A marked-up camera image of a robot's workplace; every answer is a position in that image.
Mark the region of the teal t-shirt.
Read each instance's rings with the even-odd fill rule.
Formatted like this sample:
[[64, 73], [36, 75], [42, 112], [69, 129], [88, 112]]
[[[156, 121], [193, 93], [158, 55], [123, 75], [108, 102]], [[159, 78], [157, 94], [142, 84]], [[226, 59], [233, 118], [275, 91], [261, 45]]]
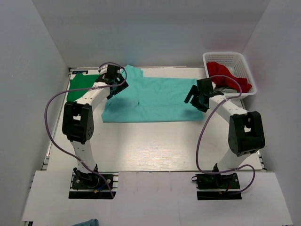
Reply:
[[184, 102], [196, 79], [145, 77], [142, 69], [126, 65], [128, 87], [108, 99], [104, 123], [201, 121], [203, 114]]

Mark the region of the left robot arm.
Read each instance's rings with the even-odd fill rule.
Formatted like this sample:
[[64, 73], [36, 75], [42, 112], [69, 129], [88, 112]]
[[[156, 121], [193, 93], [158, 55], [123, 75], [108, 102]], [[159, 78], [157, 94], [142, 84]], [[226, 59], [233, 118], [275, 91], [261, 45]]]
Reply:
[[63, 112], [63, 134], [70, 141], [78, 166], [73, 169], [79, 182], [88, 188], [100, 185], [98, 166], [94, 161], [90, 139], [94, 133], [94, 109], [105, 99], [128, 87], [125, 68], [108, 64], [99, 68], [99, 75], [89, 90], [74, 101], [67, 101]]

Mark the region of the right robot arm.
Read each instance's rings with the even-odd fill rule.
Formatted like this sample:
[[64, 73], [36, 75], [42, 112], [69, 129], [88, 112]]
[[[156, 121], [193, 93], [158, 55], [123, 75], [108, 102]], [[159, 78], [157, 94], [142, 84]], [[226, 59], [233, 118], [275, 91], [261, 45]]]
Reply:
[[221, 116], [229, 125], [229, 149], [223, 158], [215, 165], [215, 171], [202, 170], [196, 161], [197, 169], [212, 176], [213, 184], [222, 188], [229, 183], [229, 174], [240, 170], [246, 165], [246, 158], [265, 146], [265, 136], [261, 115], [257, 111], [247, 111], [234, 104], [232, 97], [226, 97], [222, 92], [213, 88], [211, 78], [197, 80], [188, 92], [184, 102], [191, 103], [199, 111], [211, 110], [200, 132], [196, 154], [199, 154], [201, 139], [214, 113]]

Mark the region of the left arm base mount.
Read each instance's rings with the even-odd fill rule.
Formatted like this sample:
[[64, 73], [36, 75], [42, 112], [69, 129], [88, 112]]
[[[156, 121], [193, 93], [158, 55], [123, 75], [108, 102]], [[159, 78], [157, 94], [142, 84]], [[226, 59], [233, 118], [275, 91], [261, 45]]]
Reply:
[[112, 200], [117, 193], [118, 176], [118, 173], [104, 173], [104, 180], [95, 174], [73, 172], [68, 198]]

